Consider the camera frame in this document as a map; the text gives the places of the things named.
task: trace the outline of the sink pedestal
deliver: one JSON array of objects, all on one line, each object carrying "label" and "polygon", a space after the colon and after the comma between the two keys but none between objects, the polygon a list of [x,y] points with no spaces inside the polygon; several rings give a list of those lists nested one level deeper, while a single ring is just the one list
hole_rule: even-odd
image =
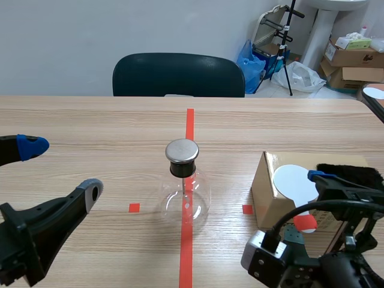
[{"label": "sink pedestal", "polygon": [[338,11],[319,9],[301,63],[317,70],[332,32]]}]

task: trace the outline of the robotic arm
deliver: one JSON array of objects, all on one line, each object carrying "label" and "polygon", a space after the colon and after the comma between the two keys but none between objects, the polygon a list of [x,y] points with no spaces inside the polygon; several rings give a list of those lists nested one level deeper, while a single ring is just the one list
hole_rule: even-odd
[{"label": "robotic arm", "polygon": [[[0,137],[0,166],[26,161],[44,153],[47,140],[33,136]],[[89,179],[69,195],[15,211],[0,205],[0,285],[12,284],[24,276],[32,287],[42,280],[58,251],[83,221],[103,192],[100,180]]]},{"label": "robotic arm", "polygon": [[[308,178],[316,183],[317,202],[291,211],[265,233],[257,231],[245,247],[241,265],[270,288],[384,287],[384,281],[361,255],[377,246],[371,232],[384,215],[384,193],[319,171],[310,171]],[[304,238],[294,225],[284,226],[295,215],[310,209],[329,211],[336,220],[344,222],[328,253],[319,258],[308,256]],[[364,229],[354,237],[356,227],[365,218]],[[280,241],[283,226],[284,237]]]}]

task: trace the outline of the metal cap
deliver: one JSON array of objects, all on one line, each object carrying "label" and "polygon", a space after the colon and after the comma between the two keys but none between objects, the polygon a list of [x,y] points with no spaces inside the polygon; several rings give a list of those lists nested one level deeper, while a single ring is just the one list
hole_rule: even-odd
[{"label": "metal cap", "polygon": [[178,139],[170,142],[166,148],[166,157],[175,164],[188,164],[199,155],[199,146],[189,139]]}]

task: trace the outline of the white plastic bag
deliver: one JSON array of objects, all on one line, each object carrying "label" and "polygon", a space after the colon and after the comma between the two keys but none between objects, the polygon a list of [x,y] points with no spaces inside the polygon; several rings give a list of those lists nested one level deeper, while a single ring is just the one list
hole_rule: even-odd
[{"label": "white plastic bag", "polygon": [[[287,66],[290,87],[302,92],[314,92],[319,90],[326,83],[312,69],[299,62],[293,62]],[[272,82],[288,88],[287,77],[284,69],[272,76]]]}]

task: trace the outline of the glass jar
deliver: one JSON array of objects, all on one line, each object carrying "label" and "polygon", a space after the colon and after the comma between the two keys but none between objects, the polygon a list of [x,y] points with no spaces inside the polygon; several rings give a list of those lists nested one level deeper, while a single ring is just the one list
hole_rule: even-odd
[{"label": "glass jar", "polygon": [[198,145],[188,139],[174,140],[166,148],[170,169],[159,189],[161,215],[168,221],[200,222],[211,205],[211,186],[194,163]]}]

